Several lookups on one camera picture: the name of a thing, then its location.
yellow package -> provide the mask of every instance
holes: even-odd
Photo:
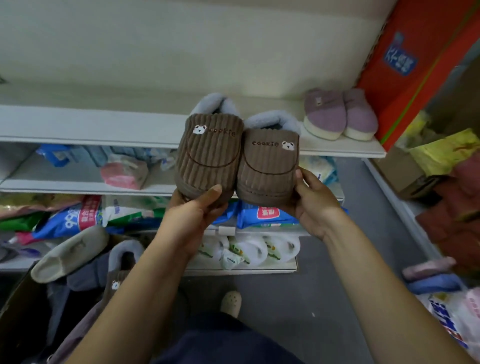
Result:
[[[411,148],[409,153],[427,177],[449,174],[455,164],[468,159],[480,148],[480,139],[466,129],[443,139]]]

green and white package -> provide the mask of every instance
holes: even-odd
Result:
[[[126,226],[143,218],[162,218],[169,198],[161,196],[102,197],[103,226]]]

brown slipper with bear face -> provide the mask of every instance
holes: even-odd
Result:
[[[299,161],[298,122],[284,111],[269,111],[254,115],[244,123],[246,127],[280,124],[283,129],[243,132],[237,196],[252,205],[280,207],[290,200],[295,187],[295,169]]]
[[[212,95],[218,95],[214,101],[219,104],[214,109],[220,113],[196,113],[188,117],[178,149],[175,183],[187,200],[198,198],[212,186],[221,184],[218,206],[228,202],[235,191],[243,121],[237,115],[222,113],[222,104],[229,99]],[[206,96],[199,105],[212,95]]]

blue label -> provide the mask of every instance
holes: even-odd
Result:
[[[417,65],[417,59],[401,48],[402,42],[403,36],[397,32],[384,55],[384,61],[402,76],[408,76]]]

